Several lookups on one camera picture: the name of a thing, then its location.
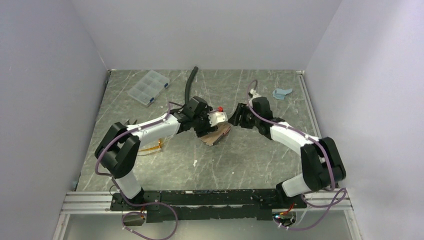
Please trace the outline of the printed glasses pouch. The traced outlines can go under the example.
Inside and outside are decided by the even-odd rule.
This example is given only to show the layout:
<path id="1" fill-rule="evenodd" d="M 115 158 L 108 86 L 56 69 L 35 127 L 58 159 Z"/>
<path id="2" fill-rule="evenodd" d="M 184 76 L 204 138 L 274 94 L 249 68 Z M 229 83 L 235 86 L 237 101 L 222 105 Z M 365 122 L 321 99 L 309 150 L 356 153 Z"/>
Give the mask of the printed glasses pouch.
<path id="1" fill-rule="evenodd" d="M 226 136 L 231 130 L 231 125 L 227 122 L 219 123 L 217 125 L 217 130 L 207 135 L 204 135 L 200 140 L 205 143 L 207 146 L 216 145 L 224 136 Z"/>

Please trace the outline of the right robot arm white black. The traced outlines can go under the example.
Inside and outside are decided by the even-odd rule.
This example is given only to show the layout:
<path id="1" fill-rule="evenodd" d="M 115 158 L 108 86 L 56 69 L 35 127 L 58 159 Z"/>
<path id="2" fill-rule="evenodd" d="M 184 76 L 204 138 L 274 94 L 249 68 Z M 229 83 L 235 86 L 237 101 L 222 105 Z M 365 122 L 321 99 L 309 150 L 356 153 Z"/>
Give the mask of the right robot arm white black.
<path id="1" fill-rule="evenodd" d="M 239 103 L 228 122 L 246 129 L 257 128 L 267 139 L 285 145 L 300 156 L 301 173 L 277 184 L 281 190 L 275 193 L 275 202 L 282 208 L 293 203 L 295 196 L 333 188 L 346 178 L 335 141 L 331 137 L 310 136 L 274 117 L 266 97 Z"/>

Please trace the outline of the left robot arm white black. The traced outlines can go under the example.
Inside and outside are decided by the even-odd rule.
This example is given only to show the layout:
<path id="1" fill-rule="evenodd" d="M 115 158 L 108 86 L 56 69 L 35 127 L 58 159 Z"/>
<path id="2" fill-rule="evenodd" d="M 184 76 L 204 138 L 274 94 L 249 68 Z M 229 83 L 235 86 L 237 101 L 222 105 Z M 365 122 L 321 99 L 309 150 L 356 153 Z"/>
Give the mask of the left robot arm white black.
<path id="1" fill-rule="evenodd" d="M 172 105 L 169 102 L 167 112 L 150 121 L 131 125 L 114 123 L 94 152 L 95 173 L 113 180 L 130 210 L 139 209 L 145 201 L 144 190 L 133 171 L 140 147 L 190 129 L 198 137 L 205 136 L 217 129 L 213 114 L 223 112 L 222 107 L 213 108 L 198 96 L 184 105 L 177 104 L 176 108 Z"/>

